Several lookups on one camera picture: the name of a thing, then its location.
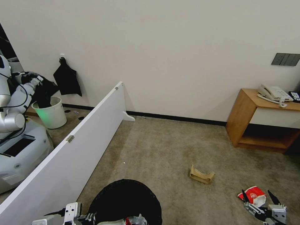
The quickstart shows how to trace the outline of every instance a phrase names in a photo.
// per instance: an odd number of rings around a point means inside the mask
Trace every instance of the metal hinge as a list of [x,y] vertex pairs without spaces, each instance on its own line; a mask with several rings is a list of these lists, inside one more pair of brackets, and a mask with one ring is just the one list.
[[74,135],[70,135],[70,136],[66,139],[66,141],[67,141],[67,142],[71,142],[73,139],[74,139]]

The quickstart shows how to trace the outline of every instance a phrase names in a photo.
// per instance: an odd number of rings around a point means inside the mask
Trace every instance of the black baseboard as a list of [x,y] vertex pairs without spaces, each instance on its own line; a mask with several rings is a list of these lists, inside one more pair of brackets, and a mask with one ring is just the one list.
[[223,126],[223,127],[226,126],[226,122],[216,121],[216,120],[195,119],[195,118],[178,117],[178,116],[167,116],[167,115],[145,113],[145,112],[133,112],[133,111],[126,111],[126,112],[128,115],[131,115],[131,116],[144,116],[144,117],[178,120],[178,121],[185,121],[185,122],[204,123],[204,124],[218,125],[218,126]]
[[62,104],[63,107],[68,107],[68,108],[77,108],[77,109],[85,109],[85,110],[93,110],[94,107],[91,106],[80,106],[80,105],[72,105],[72,104]]
[[[80,105],[72,105],[72,104],[62,104],[63,107],[68,108],[77,108],[77,109],[85,109],[85,110],[93,110],[94,107],[91,106],[80,106]],[[204,123],[204,124],[211,124],[211,125],[218,125],[218,126],[226,126],[226,122],[223,121],[216,121],[216,120],[205,120],[205,119],[195,119],[189,117],[178,117],[178,116],[168,116],[168,115],[161,115],[161,114],[153,114],[153,113],[146,113],[146,112],[133,112],[133,111],[126,111],[128,115],[131,116],[145,116],[145,117],[153,117],[159,119],[169,119],[169,120],[178,120],[178,121],[185,121],[185,122],[193,122],[193,123]]]

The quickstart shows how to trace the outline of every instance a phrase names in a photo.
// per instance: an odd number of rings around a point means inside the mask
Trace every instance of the white wall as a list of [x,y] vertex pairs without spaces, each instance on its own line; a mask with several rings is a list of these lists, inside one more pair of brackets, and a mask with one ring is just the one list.
[[240,88],[292,90],[296,67],[271,66],[300,53],[300,1],[16,0],[0,22],[25,70],[53,80],[60,53],[95,106],[118,81],[127,110],[226,121]]

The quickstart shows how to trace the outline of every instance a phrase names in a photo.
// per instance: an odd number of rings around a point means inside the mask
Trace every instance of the humanoid robot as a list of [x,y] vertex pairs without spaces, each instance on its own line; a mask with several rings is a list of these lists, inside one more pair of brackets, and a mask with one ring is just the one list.
[[42,84],[34,73],[11,74],[0,55],[0,193],[18,186],[53,150],[45,127],[24,117]]

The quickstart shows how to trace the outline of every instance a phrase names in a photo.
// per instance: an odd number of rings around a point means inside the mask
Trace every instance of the red snack bag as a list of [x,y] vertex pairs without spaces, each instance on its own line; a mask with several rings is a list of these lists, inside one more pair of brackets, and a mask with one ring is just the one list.
[[[266,194],[257,186],[248,188],[247,190],[245,190],[245,193],[250,203],[255,205],[256,207],[261,207],[266,203]],[[237,197],[243,200],[243,193],[239,193]]]

